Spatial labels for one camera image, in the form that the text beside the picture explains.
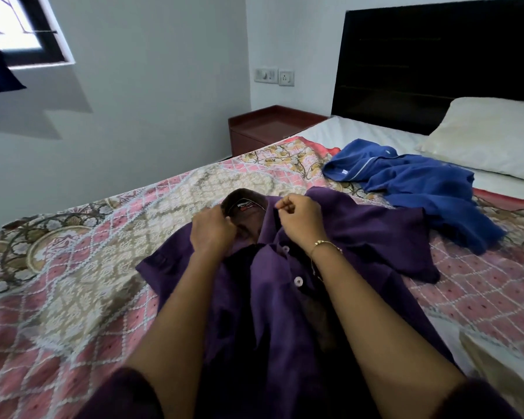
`bedsheet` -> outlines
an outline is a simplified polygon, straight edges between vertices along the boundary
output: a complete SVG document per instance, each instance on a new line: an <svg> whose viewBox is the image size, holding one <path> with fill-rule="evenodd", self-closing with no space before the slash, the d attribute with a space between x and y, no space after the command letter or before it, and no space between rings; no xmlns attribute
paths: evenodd
<svg viewBox="0 0 524 419"><path fill-rule="evenodd" d="M135 265L233 189L282 196L319 185L388 204L323 177L337 150L292 137L96 203L24 218L0 236L0 418L71 417L126 358L157 311ZM406 279L427 314L524 360L524 201L478 191L507 232L477 257L433 233L438 285Z"/></svg>
<svg viewBox="0 0 524 419"><path fill-rule="evenodd" d="M421 154L416 151L416 146L427 138L426 135L370 125L338 116L303 131L301 135L308 140L322 144L324 147L338 147L340 149L351 141L361 138L362 140L376 142L379 145L393 147L400 155ZM484 170L470 170L475 174L474 188L524 199L524 179Z"/></svg>

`bracelet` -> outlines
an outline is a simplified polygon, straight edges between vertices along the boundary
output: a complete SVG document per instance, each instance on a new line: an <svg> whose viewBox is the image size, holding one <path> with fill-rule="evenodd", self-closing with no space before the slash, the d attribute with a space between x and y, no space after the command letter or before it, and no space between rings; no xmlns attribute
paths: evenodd
<svg viewBox="0 0 524 419"><path fill-rule="evenodd" d="M309 253L308 256L311 258L312 274L313 274L314 276L318 277L319 280L322 281L322 278L321 278L320 276L317 276L317 274L316 274L316 270L314 269L314 262L313 262L313 260L312 260L312 254L313 254L314 251L316 250L316 247L318 247L318 246L321 245L321 244L330 244L330 245L333 246L337 251L339 251L340 254L343 254L344 251L343 251L340 247L338 247L337 245L335 245L333 242L325 241L324 239L319 239L318 241L316 241L316 242L314 243L314 247L312 248L312 250L311 250L311 252Z"/></svg>

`wall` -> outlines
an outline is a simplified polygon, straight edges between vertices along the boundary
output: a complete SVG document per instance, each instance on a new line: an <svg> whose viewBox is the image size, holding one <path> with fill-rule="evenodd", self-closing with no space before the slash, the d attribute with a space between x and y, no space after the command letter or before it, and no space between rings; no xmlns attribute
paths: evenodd
<svg viewBox="0 0 524 419"><path fill-rule="evenodd" d="M250 110L245 0L50 0L77 62L0 94L0 226L231 155Z"/></svg>
<svg viewBox="0 0 524 419"><path fill-rule="evenodd" d="M464 0L246 0L252 70L295 71L295 87L251 83L252 109L282 104L330 114L345 12Z"/></svg>

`white pillow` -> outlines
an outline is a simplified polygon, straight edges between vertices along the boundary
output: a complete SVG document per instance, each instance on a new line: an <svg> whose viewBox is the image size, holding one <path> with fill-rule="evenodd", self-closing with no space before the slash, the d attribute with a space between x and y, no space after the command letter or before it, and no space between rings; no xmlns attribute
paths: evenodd
<svg viewBox="0 0 524 419"><path fill-rule="evenodd" d="M524 102L457 98L417 149L434 159L524 179Z"/></svg>

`bedside table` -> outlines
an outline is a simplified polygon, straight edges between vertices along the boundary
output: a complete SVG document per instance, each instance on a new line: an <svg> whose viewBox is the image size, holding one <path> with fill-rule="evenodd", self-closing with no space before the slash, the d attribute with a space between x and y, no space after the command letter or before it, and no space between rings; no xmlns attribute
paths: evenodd
<svg viewBox="0 0 524 419"><path fill-rule="evenodd" d="M229 119L233 157L298 134L327 116L273 105Z"/></svg>

